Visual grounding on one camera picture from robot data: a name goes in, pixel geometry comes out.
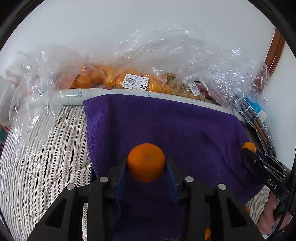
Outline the person's right hand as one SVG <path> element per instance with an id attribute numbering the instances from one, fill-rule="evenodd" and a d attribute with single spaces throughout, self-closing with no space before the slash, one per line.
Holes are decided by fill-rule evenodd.
<path id="1" fill-rule="evenodd" d="M 273 233 L 274 224 L 278 224 L 280 221 L 280 216 L 277 220 L 274 219 L 273 211 L 277 206 L 277 198 L 270 191 L 268 196 L 268 201 L 264 205 L 263 211 L 260 214 L 260 217 L 257 221 L 257 228 L 259 229 L 262 235 L 270 235 Z"/>

